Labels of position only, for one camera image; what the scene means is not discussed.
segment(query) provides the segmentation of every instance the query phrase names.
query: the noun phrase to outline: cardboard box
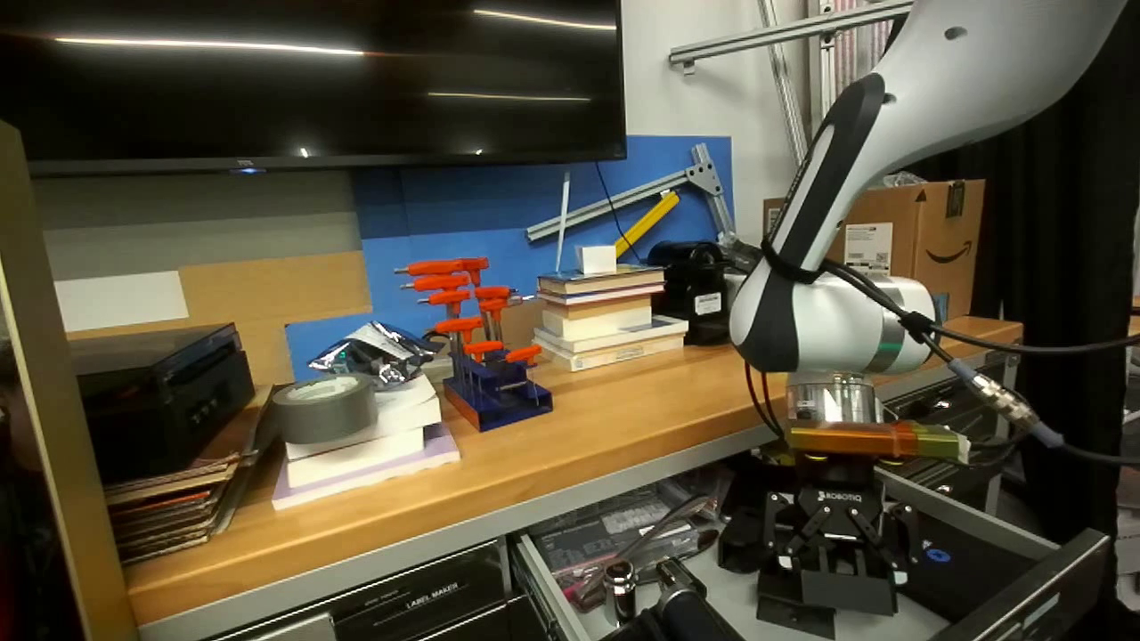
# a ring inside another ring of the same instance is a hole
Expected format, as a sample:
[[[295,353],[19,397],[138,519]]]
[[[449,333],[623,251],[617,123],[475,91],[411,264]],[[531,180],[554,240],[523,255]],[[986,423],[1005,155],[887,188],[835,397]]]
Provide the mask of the cardboard box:
[[[968,318],[985,195],[980,178],[866,188],[832,255],[915,277],[942,318]]]

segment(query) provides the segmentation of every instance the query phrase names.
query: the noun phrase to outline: wooden countertop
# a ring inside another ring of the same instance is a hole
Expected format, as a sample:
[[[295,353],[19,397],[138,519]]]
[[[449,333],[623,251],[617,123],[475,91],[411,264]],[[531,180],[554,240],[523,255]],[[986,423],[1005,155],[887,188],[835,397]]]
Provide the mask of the wooden countertop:
[[[1014,338],[1005,321],[952,327]],[[536,380],[555,408],[484,435],[449,421],[463,451],[453,467],[276,513],[279,461],[268,461],[224,532],[124,570],[138,626],[759,423],[746,364],[727,344],[585,375],[538,367]]]

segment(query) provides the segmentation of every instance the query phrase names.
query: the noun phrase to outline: stack of books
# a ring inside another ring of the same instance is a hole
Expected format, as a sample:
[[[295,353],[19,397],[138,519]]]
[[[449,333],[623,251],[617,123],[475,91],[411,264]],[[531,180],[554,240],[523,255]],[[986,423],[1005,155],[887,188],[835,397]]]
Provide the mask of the stack of books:
[[[428,375],[398,388],[374,390],[374,408],[378,421],[364,435],[321,443],[285,442],[285,461],[272,497],[276,510],[307,506],[323,493],[460,458]]]
[[[272,442],[259,405],[247,405],[186,468],[104,484],[123,562],[221,532]]]
[[[686,348],[689,321],[652,312],[664,268],[623,264],[613,274],[542,274],[536,343],[572,371]]]

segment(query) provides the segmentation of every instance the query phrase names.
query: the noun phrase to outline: metal pole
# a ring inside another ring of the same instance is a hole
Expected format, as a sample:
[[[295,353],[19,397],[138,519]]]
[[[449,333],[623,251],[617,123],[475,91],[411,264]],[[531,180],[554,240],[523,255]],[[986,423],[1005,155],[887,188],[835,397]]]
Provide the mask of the metal pole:
[[[862,8],[862,9],[816,13],[816,18],[802,18],[802,22],[762,27],[762,33],[739,36],[739,40],[713,40],[713,43],[676,46],[676,48],[669,48],[668,61],[675,66],[693,66],[702,58],[727,58],[727,53],[739,53],[739,48],[772,46],[772,43],[786,43],[786,40],[808,40],[808,36],[859,27],[859,23],[874,23],[874,22],[891,22],[891,18],[900,18],[908,9],[914,9],[914,3],[897,0],[897,3],[874,3],[874,8]]]

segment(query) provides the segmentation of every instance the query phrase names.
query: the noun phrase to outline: black screen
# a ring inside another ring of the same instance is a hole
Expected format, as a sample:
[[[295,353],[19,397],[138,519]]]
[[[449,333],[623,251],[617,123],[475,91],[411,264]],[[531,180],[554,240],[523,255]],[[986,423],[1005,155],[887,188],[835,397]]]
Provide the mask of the black screen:
[[[5,0],[32,169],[623,155],[619,0]]]

